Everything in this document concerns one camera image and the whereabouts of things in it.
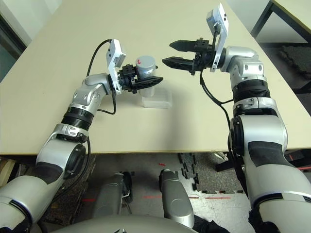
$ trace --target beige tabletop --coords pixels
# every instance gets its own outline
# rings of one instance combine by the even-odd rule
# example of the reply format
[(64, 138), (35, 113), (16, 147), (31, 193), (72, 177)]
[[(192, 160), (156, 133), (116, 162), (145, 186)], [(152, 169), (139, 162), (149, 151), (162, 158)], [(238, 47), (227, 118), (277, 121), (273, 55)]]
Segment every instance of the beige tabletop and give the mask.
[[(105, 39), (116, 38), (126, 49), (124, 64), (141, 55), (155, 58), (161, 86), (172, 92), (171, 109), (147, 109), (140, 96), (117, 96), (114, 116), (98, 112), (89, 131), (92, 152), (159, 152), (227, 150), (228, 128), (222, 110), (203, 92), (199, 73), (171, 69), (161, 60), (188, 59), (169, 44), (178, 39), (212, 39), (207, 13), (219, 0), (107, 1), (66, 0), (40, 31), (0, 84), (1, 154), (36, 154), (62, 120), (74, 91), (81, 85), (92, 54)], [(264, 62), (271, 96), (277, 101), (289, 134), (288, 148), (311, 148), (311, 117), (263, 50), (222, 1), (229, 20), (226, 46), (256, 50)], [(104, 47), (91, 73), (107, 72)], [(230, 77), (204, 72), (210, 91), (232, 98)], [(101, 108), (111, 109), (111, 96)], [(232, 117), (232, 103), (225, 106)]]
[(310, 0), (272, 0), (272, 2), (311, 33)]

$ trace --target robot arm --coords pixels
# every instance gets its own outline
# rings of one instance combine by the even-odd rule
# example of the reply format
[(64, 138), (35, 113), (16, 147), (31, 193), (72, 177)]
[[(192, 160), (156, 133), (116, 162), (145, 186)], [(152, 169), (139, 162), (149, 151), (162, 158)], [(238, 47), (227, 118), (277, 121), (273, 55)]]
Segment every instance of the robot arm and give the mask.
[(40, 150), (32, 175), (17, 177), (0, 189), (0, 230), (21, 232), (30, 229), (44, 214), (55, 193), (66, 179), (76, 176), (82, 167), (88, 141), (88, 129), (102, 99), (111, 92), (148, 88), (163, 80), (139, 75), (132, 65), (122, 67), (126, 54), (118, 40), (110, 40), (107, 52), (110, 74), (87, 76), (73, 94), (61, 123), (57, 124)]
[[(228, 25), (223, 24), (225, 12), (221, 4), (208, 16), (208, 25), (215, 27), (212, 32), (221, 30), (219, 25), (228, 32)], [(249, 48), (219, 46), (215, 51), (214, 43), (209, 45), (202, 38), (179, 40), (170, 46), (196, 54), (193, 60), (163, 59), (169, 67), (188, 70), (194, 75), (207, 67), (213, 72), (217, 64), (222, 72), (230, 74), (234, 117), (230, 122), (228, 149), (234, 163), (237, 156), (243, 158), (245, 170), (242, 171), (240, 164), (235, 164), (235, 168), (251, 203), (249, 222), (256, 232), (309, 232), (311, 184), (284, 157), (286, 128), (275, 100), (270, 98), (264, 66), (256, 52)]]

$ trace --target white wall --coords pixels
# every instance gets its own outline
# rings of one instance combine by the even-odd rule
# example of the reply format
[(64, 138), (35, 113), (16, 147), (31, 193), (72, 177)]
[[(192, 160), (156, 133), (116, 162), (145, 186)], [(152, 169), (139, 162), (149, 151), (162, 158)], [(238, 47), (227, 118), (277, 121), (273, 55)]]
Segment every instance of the white wall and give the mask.
[[(226, 0), (249, 32), (259, 19), (269, 0)], [(272, 13), (256, 38), (258, 42), (306, 42), (275, 13)]]
[[(269, 0), (226, 1), (251, 32)], [(61, 3), (62, 0), (0, 0), (0, 12), (22, 41), (28, 45)], [(274, 13), (259, 33), (257, 41), (306, 42)]]
[(62, 0), (0, 0), (0, 12), (28, 45), (61, 3)]

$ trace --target gray floor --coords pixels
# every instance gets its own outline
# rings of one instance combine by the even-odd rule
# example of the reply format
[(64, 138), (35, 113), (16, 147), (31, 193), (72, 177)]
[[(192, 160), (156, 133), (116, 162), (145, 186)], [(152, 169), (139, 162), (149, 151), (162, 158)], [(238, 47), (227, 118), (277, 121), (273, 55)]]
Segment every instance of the gray floor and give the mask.
[[(179, 179), (190, 197), (194, 213), (208, 221), (214, 220), (231, 233), (253, 233), (248, 223), (249, 201), (245, 194), (205, 194), (193, 191), (193, 179), (186, 180), (181, 174), (182, 164), (177, 154), (120, 154), (98, 155), (96, 166), (89, 179), (89, 189), (84, 195), (86, 200), (94, 200), (105, 178), (119, 171), (134, 171), (132, 213), (163, 217), (162, 196), (159, 191), (158, 176), (162, 169), (178, 171)], [(83, 202), (81, 213), (76, 222), (89, 219), (93, 202)], [(126, 208), (122, 215), (128, 215)]]

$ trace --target metal table frame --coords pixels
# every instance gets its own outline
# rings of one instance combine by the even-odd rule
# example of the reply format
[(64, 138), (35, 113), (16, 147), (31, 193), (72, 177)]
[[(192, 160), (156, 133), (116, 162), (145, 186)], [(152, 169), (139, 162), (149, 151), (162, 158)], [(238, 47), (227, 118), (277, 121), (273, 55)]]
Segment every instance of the metal table frame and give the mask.
[(291, 15), (283, 11), (277, 4), (270, 0), (259, 17), (257, 23), (251, 31), (251, 35), (256, 38), (261, 31), (262, 27), (267, 22), (268, 18), (272, 14), (276, 13), (282, 20), (284, 20), (291, 28), (293, 28), (299, 35), (301, 35), (308, 43), (311, 43), (311, 34), (308, 30), (302, 27), (299, 23), (292, 18)]

